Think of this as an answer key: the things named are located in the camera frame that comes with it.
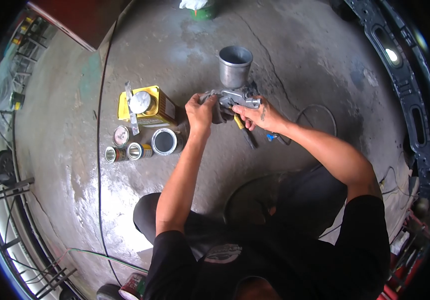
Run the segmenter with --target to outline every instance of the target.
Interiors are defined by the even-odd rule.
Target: red can
[[[132,273],[118,292],[123,299],[142,300],[143,293],[145,292],[145,276],[139,273]]]
[[[109,163],[128,160],[127,148],[106,147],[105,159]]]

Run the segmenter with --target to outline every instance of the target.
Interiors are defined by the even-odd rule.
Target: hand
[[[260,99],[262,102],[258,109],[234,105],[233,111],[240,114],[242,120],[245,121],[245,127],[250,131],[254,130],[255,126],[259,126],[271,132],[278,132],[278,128],[288,120],[282,117],[265,97],[254,96],[254,98]]]
[[[194,94],[185,104],[185,110],[190,123],[190,136],[208,139],[212,124],[212,107],[217,103],[218,98],[216,95],[212,95],[200,105],[198,101],[202,95],[202,93]]]

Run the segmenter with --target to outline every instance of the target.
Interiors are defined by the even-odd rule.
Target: paint can
[[[145,292],[145,276],[132,273],[127,282],[118,290],[120,296],[126,300],[141,300]]]
[[[106,147],[105,159],[109,163],[128,160],[127,148]]]
[[[158,155],[166,156],[180,153],[183,144],[182,136],[168,128],[160,128],[152,136],[152,148]]]
[[[113,131],[113,143],[117,147],[123,147],[128,143],[130,138],[130,132],[125,126],[118,126],[115,131]]]
[[[150,158],[152,155],[152,147],[145,143],[139,144],[137,142],[133,142],[127,147],[127,156],[130,160]]]

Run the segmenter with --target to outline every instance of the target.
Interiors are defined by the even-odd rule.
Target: tattoo
[[[265,112],[267,111],[267,108],[264,106],[264,109],[262,111],[262,114],[260,115],[260,120],[264,121],[265,120]]]
[[[383,199],[382,192],[380,191],[380,187],[378,186],[377,178],[375,176],[374,179],[372,179],[372,182],[368,185],[368,193],[369,195]]]

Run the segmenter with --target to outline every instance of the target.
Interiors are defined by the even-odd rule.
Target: floor crack
[[[56,233],[56,230],[55,230],[55,227],[53,226],[53,223],[52,223],[52,221],[50,220],[50,217],[48,216],[48,214],[45,212],[45,210],[44,210],[44,208],[43,208],[43,206],[42,206],[42,204],[40,203],[40,201],[38,200],[38,197],[35,195],[35,193],[30,189],[29,190],[31,193],[32,193],[32,195],[33,195],[33,197],[35,198],[35,200],[38,202],[38,205],[40,206],[40,209],[43,211],[43,213],[45,214],[45,216],[46,216],[46,218],[47,218],[47,220],[48,220],[48,222],[50,223],[50,226],[52,227],[52,230],[53,230],[53,233],[55,233],[55,235],[56,235],[56,237],[58,238],[58,240],[60,241],[60,243],[62,243],[63,244],[63,246],[65,246],[65,248],[67,248],[68,249],[68,247],[65,245],[65,243],[63,243],[63,240],[61,239],[61,237],[59,237],[58,236],[58,233]]]
[[[270,64],[272,65],[272,70],[273,73],[275,75],[275,77],[278,79],[278,82],[280,82],[280,86],[282,87],[283,93],[285,94],[285,98],[287,99],[287,102],[298,112],[300,112],[300,108],[298,108],[295,104],[293,104],[292,102],[290,102],[289,99],[289,94],[287,93],[285,86],[283,85],[282,80],[280,79],[280,77],[277,74],[277,71],[275,69],[275,64],[272,61],[272,56],[270,55],[270,52],[268,51],[267,47],[265,47],[265,45],[262,43],[262,41],[260,40],[260,38],[258,37],[258,35],[254,32],[254,30],[250,27],[250,25],[248,24],[247,21],[245,21],[245,19],[238,13],[235,12],[236,15],[238,15],[238,17],[247,25],[248,29],[250,30],[250,32],[254,35],[254,37],[257,39],[258,43],[260,44],[260,46],[262,46],[262,48],[265,50],[265,52],[267,53],[268,56],[268,61],[270,62]],[[286,118],[288,118],[290,120],[290,118],[285,114],[284,111],[282,111],[282,113],[284,114],[284,116]],[[307,116],[305,115],[305,113],[302,113],[302,115],[307,119],[308,123],[310,124],[310,126],[313,127],[312,123],[310,123],[310,120],[308,120]]]

